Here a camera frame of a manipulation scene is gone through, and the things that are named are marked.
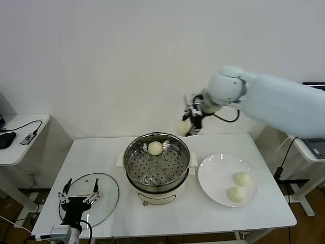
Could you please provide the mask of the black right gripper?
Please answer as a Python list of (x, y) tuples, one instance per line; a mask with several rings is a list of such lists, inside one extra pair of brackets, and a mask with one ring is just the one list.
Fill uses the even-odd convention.
[(186, 132), (185, 137), (194, 136), (197, 135), (200, 130), (202, 129), (202, 120), (204, 118), (204, 115), (202, 112), (188, 112), (185, 111), (182, 121), (186, 121), (188, 118), (190, 118), (191, 126), (189, 127), (189, 130)]

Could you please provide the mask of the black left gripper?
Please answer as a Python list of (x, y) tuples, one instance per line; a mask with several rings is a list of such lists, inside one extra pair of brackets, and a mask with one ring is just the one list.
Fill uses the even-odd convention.
[(64, 185), (63, 190), (58, 192), (61, 208), (66, 212), (62, 225), (69, 225), (70, 227), (81, 227), (82, 214), (91, 209), (101, 197), (99, 191), (99, 179), (95, 180), (93, 192), (86, 197), (68, 197), (69, 189), (71, 187), (72, 178)]

